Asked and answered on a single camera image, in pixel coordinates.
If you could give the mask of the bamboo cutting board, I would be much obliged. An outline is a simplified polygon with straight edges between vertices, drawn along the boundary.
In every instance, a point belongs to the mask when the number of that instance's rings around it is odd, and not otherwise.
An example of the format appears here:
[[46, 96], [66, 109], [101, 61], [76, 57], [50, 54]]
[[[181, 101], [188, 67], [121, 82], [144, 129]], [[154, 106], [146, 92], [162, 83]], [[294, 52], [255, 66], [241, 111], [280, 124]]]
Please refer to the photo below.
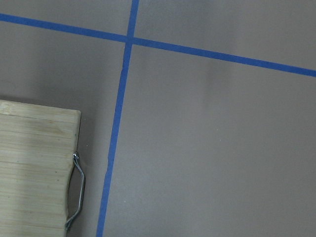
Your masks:
[[69, 214], [80, 118], [78, 110], [1, 101], [1, 236], [66, 236], [83, 203]]

